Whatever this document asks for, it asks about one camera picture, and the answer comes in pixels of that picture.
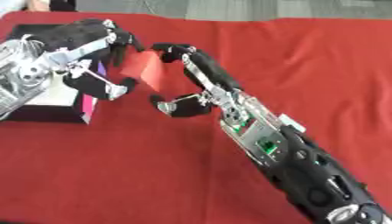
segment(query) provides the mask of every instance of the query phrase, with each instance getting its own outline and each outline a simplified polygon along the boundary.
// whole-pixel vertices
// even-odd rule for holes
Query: floor
[[[272,18],[392,18],[392,0],[77,0],[79,11],[168,18],[252,21]]]

